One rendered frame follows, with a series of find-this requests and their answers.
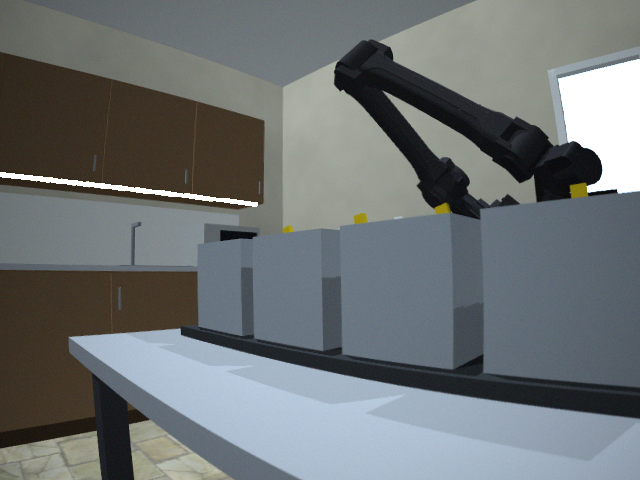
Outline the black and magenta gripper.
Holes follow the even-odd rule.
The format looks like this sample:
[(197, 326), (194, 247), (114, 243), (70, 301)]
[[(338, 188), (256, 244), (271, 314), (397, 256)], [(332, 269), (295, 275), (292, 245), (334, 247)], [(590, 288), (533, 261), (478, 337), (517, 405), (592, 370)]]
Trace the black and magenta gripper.
[(541, 195), (536, 197), (536, 201), (537, 202), (543, 202), (543, 201), (549, 201), (550, 200), (550, 195), (557, 195), (557, 194), (566, 194), (568, 192), (551, 192), (551, 193), (546, 193), (546, 195)]

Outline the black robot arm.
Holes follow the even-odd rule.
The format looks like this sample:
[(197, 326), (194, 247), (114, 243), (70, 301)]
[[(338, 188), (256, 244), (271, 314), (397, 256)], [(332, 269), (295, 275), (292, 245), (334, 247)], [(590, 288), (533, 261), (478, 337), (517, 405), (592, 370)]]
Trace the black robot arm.
[(363, 106), (410, 162), (420, 180), (416, 186), (433, 209), (448, 203), (452, 213), (480, 219), (480, 209), (500, 201), (489, 205), (471, 196), (466, 173), (448, 157), (441, 161), (383, 91), (464, 135), (519, 183), (534, 175), (536, 197), (568, 192), (550, 195), (550, 200), (571, 198), (570, 185), (590, 186), (602, 177), (602, 162), (592, 149), (577, 141), (553, 146), (539, 127), (483, 107), (394, 62), (391, 48), (380, 42), (361, 41), (335, 69), (334, 85)]

